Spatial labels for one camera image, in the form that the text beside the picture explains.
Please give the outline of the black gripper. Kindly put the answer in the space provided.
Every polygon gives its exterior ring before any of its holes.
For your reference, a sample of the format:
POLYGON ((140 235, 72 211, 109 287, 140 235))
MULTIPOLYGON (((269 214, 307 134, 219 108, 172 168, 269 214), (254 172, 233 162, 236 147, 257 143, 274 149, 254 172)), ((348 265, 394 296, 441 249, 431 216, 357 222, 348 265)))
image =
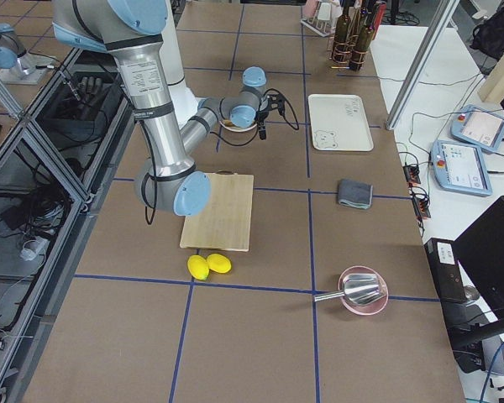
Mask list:
POLYGON ((258 125, 260 139, 266 139, 265 120, 272 111, 277 111, 283 118, 286 117, 286 97, 280 92, 267 94, 256 112, 255 121, 258 125))

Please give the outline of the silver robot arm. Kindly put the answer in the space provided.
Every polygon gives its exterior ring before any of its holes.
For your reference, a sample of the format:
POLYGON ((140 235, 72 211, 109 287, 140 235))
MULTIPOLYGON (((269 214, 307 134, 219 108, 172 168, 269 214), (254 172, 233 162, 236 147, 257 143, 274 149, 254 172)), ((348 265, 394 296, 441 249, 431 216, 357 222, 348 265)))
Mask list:
POLYGON ((6 84, 36 85, 55 66, 49 56, 29 53, 10 24, 0 23, 0 80, 6 84))
POLYGON ((197 110, 179 124, 170 87, 184 74, 169 2, 55 1, 53 28, 60 42, 115 59, 150 152, 134 183, 138 198, 154 210, 198 214, 211 183, 190 153, 224 119, 238 128, 256 123, 268 106, 265 72, 247 68, 238 96, 194 101, 197 110))

